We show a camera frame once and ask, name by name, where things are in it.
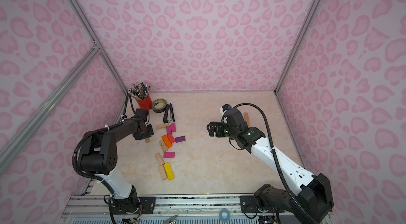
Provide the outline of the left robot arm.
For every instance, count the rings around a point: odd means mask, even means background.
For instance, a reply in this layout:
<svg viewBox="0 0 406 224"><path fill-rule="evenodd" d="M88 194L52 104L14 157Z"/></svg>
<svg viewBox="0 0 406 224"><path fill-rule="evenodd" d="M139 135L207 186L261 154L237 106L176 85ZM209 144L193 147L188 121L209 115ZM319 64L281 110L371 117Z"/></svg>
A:
<svg viewBox="0 0 406 224"><path fill-rule="evenodd" d="M132 135L136 140L153 135L149 111L138 108L134 116L122 115L120 122L87 132L74 149L74 171L85 178L99 181L109 191L105 201L111 214L140 213L142 204L136 189L119 169L117 143Z"/></svg>

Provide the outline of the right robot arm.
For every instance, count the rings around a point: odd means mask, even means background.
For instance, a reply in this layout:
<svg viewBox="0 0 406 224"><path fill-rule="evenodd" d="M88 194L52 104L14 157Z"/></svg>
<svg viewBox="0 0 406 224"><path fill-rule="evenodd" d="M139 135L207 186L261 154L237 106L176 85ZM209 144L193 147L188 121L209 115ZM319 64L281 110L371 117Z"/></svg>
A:
<svg viewBox="0 0 406 224"><path fill-rule="evenodd" d="M229 104L220 108L222 119L207 125L209 136L236 142L235 149L253 154L278 174L283 188L264 184L253 196L253 204L242 208L257 212L272 210L279 221L280 211L292 213L302 224L320 224L333 209L331 183L323 174L315 175L301 167L273 143L269 124L263 133L248 126L238 107Z"/></svg>

